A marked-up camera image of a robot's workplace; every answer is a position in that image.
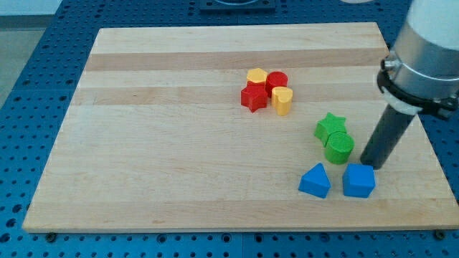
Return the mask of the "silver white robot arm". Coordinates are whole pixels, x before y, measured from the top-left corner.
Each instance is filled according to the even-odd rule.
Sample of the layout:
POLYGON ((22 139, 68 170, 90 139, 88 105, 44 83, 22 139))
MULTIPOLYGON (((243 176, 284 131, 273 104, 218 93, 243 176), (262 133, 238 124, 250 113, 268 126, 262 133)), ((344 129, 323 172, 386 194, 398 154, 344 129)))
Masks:
POLYGON ((458 0, 411 3, 377 84, 399 113, 451 117, 458 109, 458 0))

